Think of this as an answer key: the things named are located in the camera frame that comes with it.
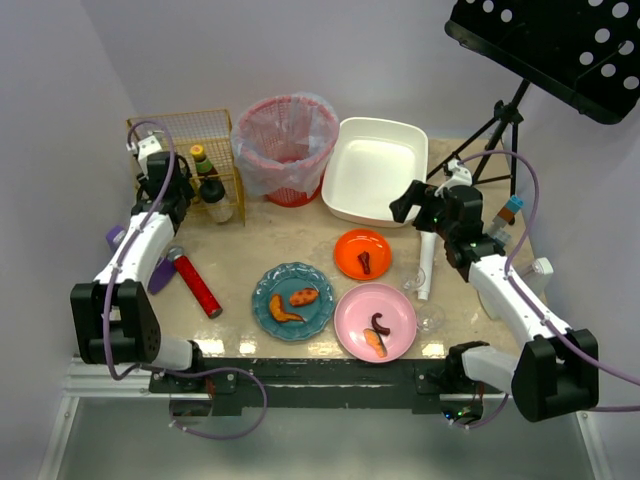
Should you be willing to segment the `white rectangular basin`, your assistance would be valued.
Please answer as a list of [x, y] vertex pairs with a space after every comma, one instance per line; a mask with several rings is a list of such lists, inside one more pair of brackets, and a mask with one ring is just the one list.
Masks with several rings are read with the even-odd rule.
[[361, 225], [400, 228], [390, 203], [428, 173], [429, 139], [420, 128], [386, 119], [351, 117], [340, 123], [321, 197], [336, 217]]

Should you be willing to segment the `pink plate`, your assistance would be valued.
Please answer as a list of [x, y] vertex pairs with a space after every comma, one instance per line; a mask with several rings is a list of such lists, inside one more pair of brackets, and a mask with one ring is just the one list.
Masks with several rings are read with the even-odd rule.
[[[404, 355], [417, 335], [414, 307], [397, 289], [380, 283], [349, 290], [334, 311], [334, 328], [341, 346], [359, 360], [385, 363]], [[387, 357], [379, 358], [364, 339], [364, 329], [382, 337]]]

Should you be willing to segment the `clear glass cup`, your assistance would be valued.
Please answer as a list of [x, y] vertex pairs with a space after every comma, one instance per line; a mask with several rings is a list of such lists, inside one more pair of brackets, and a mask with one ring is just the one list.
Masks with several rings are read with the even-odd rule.
[[405, 268], [400, 276], [400, 287], [405, 292], [419, 291], [426, 280], [424, 270], [417, 267]]

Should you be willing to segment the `toy block stack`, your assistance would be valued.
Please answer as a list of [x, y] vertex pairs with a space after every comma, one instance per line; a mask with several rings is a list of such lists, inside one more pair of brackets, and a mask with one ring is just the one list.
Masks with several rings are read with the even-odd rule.
[[486, 234], [500, 246], [506, 246], [511, 239], [511, 235], [505, 228], [507, 225], [512, 225], [515, 222], [516, 214], [521, 210], [523, 205], [524, 202], [517, 195], [512, 195], [495, 215], [486, 230]]

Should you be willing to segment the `red glitter microphone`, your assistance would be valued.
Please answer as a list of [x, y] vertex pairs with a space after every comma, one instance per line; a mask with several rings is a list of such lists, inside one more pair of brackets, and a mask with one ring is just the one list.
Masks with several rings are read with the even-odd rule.
[[173, 264], [205, 315], [210, 319], [218, 317], [223, 312], [223, 308], [185, 254], [184, 249], [179, 246], [170, 247], [167, 259]]

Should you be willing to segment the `clear black-lidded shaker jar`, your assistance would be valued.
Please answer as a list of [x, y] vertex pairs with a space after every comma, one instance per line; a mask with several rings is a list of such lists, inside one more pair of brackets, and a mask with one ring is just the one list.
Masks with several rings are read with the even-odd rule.
[[219, 179], [206, 178], [199, 187], [201, 200], [207, 205], [207, 212], [215, 223], [228, 222], [234, 215], [225, 187]]

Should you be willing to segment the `dark red meat piece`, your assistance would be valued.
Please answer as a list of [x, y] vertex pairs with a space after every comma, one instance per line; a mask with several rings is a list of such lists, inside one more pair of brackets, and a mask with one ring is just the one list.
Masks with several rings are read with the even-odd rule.
[[363, 274], [364, 275], [370, 275], [371, 274], [371, 264], [370, 264], [370, 254], [368, 251], [363, 251], [361, 252], [358, 256], [357, 259], [359, 261], [359, 264], [362, 268]]

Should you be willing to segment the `fried chicken wing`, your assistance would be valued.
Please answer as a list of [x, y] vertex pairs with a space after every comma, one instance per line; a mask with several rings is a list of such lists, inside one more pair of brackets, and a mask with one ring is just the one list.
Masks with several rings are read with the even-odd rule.
[[269, 301], [269, 312], [278, 323], [303, 322], [304, 318], [298, 314], [288, 312], [284, 307], [284, 301], [280, 294], [274, 294]]

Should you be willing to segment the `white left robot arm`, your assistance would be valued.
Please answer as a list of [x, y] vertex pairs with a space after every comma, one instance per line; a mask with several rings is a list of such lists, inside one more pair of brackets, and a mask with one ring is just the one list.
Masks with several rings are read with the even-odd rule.
[[129, 226], [107, 266], [70, 293], [80, 357], [87, 364], [188, 371], [197, 345], [161, 332], [147, 289], [195, 196], [190, 170], [154, 134], [132, 150], [142, 196]]

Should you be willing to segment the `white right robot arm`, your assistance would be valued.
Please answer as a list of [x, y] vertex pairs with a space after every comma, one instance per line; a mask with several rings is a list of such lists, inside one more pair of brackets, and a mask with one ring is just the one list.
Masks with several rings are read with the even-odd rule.
[[449, 264], [489, 302], [521, 346], [512, 356], [483, 341], [456, 345], [445, 359], [449, 382], [481, 382], [502, 391], [530, 422], [597, 405], [599, 377], [591, 363], [598, 354], [596, 338], [560, 320], [508, 265], [504, 248], [484, 231], [479, 190], [413, 181], [389, 208], [397, 223], [412, 208], [418, 210], [413, 226], [443, 239]]

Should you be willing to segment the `orange fried food piece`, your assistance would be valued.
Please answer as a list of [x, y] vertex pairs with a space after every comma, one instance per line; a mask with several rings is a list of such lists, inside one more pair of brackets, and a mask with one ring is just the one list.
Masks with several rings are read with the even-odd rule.
[[289, 304], [298, 308], [310, 305], [319, 297], [319, 292], [314, 288], [304, 288], [295, 291], [289, 298]]

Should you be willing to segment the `white microphone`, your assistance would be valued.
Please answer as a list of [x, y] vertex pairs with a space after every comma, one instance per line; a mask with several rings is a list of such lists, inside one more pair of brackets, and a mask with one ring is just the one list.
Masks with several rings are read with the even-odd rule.
[[427, 301], [431, 292], [436, 238], [437, 235], [433, 232], [420, 233], [419, 268], [424, 273], [424, 281], [418, 287], [417, 297], [421, 301]]

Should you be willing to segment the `salmon slice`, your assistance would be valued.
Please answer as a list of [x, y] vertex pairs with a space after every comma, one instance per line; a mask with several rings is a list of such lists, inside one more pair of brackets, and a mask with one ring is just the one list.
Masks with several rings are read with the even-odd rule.
[[379, 358], [387, 357], [387, 349], [381, 335], [374, 329], [364, 329], [363, 335], [366, 344], [371, 347]]

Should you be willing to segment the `green yellow-capped sauce bottle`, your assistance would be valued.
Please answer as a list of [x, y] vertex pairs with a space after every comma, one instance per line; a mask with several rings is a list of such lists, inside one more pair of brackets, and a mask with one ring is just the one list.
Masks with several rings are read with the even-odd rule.
[[190, 147], [189, 153], [196, 167], [198, 179], [201, 183], [218, 181], [218, 172], [214, 164], [209, 159], [208, 154], [201, 144], [194, 144]]

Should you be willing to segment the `orange plate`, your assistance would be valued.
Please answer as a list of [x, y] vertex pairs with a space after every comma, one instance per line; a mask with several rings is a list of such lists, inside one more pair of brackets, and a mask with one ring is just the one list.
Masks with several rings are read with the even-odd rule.
[[369, 281], [381, 277], [392, 263], [392, 250], [386, 239], [373, 230], [353, 229], [336, 241], [333, 259], [347, 277]]

